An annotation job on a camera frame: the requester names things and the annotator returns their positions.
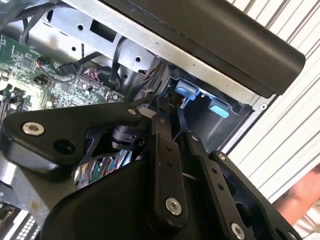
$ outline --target green circuit board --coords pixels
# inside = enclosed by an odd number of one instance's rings
[[[33,49],[0,34],[0,122],[7,114],[16,111],[123,101],[121,94],[84,74],[70,83],[51,82],[36,66],[36,60],[41,56]],[[57,69],[60,65],[51,60],[43,68],[56,80],[73,78],[59,76]]]

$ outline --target person's hand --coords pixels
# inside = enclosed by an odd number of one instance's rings
[[[312,204],[320,199],[320,166],[315,167],[293,185],[288,197]]]
[[[320,165],[292,186],[286,196],[274,203],[274,207],[288,223],[294,225],[318,199],[320,199]]]

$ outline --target connector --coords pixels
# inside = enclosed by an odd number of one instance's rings
[[[73,62],[69,62],[59,66],[58,70],[61,76],[68,76],[75,73],[78,69]]]

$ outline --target blue plastic latch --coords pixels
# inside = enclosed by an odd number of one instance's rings
[[[212,99],[209,105],[209,109],[224,119],[226,119],[230,115],[228,112],[228,109],[229,109],[228,105],[224,104],[223,102],[215,98]]]
[[[184,96],[185,98],[187,98],[188,100],[195,100],[196,96],[197,96],[197,88],[195,88],[194,86],[185,83],[184,81],[180,80],[178,82],[178,84],[175,87],[175,91],[178,94],[181,94],[182,96]]]

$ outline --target circuit board components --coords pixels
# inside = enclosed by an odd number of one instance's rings
[[[50,81],[37,67],[57,81]],[[57,74],[61,64],[0,35],[0,121],[7,113],[120,102],[124,97],[91,75],[70,82]]]

